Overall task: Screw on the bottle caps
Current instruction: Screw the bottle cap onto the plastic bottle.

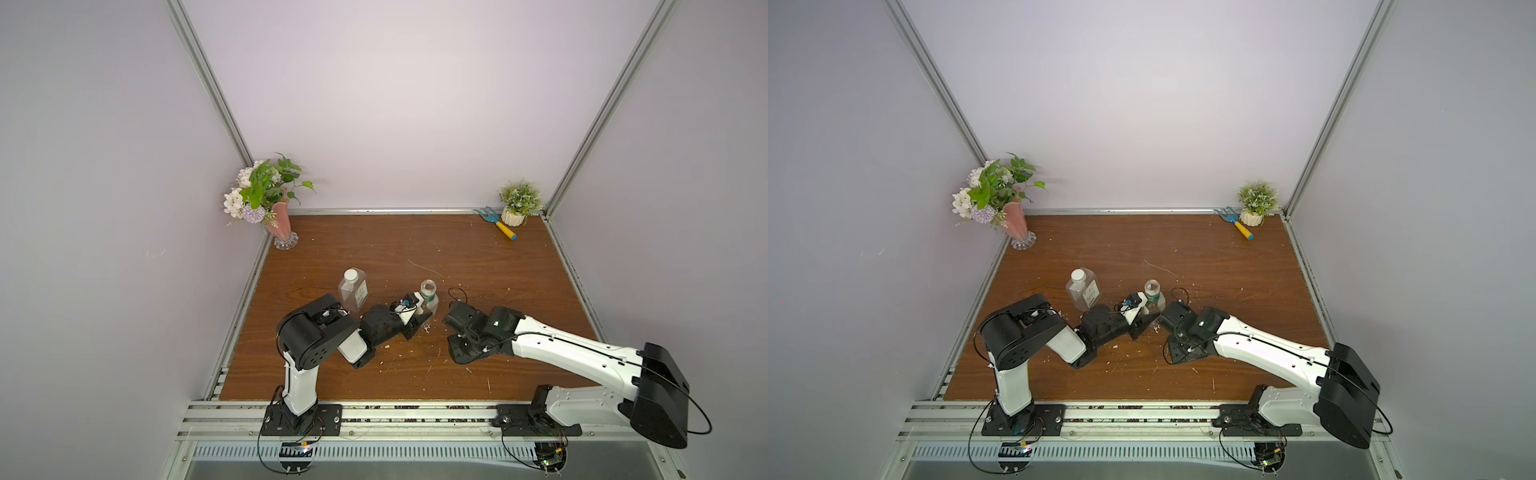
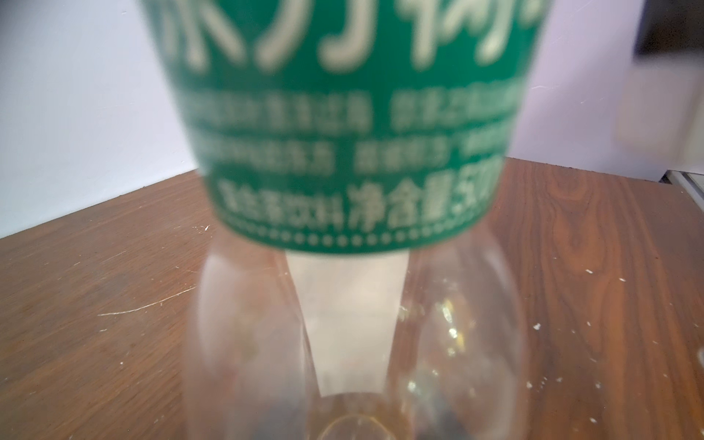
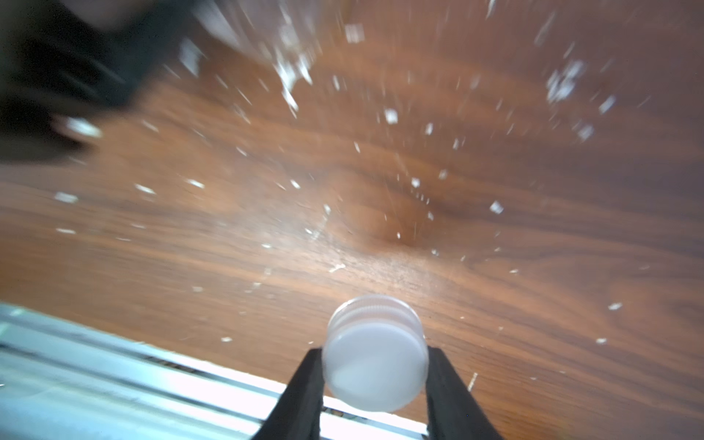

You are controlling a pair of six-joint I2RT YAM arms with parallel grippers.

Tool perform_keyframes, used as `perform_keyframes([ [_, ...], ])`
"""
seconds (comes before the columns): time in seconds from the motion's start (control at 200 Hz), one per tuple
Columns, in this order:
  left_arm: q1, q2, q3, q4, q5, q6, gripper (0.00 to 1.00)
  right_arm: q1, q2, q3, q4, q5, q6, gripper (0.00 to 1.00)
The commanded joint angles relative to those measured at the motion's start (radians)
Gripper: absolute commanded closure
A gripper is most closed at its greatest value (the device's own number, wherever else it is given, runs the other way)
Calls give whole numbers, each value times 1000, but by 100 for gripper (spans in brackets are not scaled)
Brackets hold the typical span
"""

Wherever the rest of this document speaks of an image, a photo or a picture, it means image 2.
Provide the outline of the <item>tall clear labelled bottle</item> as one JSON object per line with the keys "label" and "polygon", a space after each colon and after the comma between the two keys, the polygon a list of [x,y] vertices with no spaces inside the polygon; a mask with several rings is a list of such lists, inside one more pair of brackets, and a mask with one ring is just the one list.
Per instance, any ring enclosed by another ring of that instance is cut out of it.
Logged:
{"label": "tall clear labelled bottle", "polygon": [[485,223],[547,1],[144,1],[219,229],[191,439],[522,439]]}

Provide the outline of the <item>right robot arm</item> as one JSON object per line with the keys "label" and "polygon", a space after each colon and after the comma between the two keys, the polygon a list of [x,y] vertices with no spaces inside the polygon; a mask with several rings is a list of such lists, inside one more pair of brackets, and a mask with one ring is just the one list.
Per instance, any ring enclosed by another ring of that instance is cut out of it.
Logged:
{"label": "right robot arm", "polygon": [[703,3],[646,1],[616,139],[677,169],[703,163]]}

